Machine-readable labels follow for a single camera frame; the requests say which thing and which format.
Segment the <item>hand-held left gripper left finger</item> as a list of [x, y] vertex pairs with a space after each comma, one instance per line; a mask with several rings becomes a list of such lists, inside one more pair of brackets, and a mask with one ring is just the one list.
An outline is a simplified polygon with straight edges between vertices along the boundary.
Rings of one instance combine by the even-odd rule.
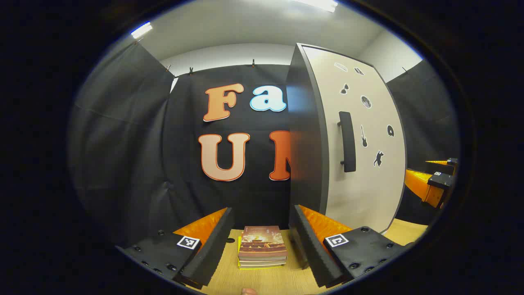
[[217, 270], [234, 221], [233, 209], [226, 207], [178, 230], [161, 229], [116, 248], [155, 276], [200, 290]]

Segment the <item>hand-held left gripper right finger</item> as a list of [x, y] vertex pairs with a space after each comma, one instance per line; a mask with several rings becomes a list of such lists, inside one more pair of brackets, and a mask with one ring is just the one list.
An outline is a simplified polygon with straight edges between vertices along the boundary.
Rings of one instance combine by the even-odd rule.
[[302, 205], [290, 209], [289, 228], [319, 287], [344, 284], [408, 250], [368, 226], [350, 229]]

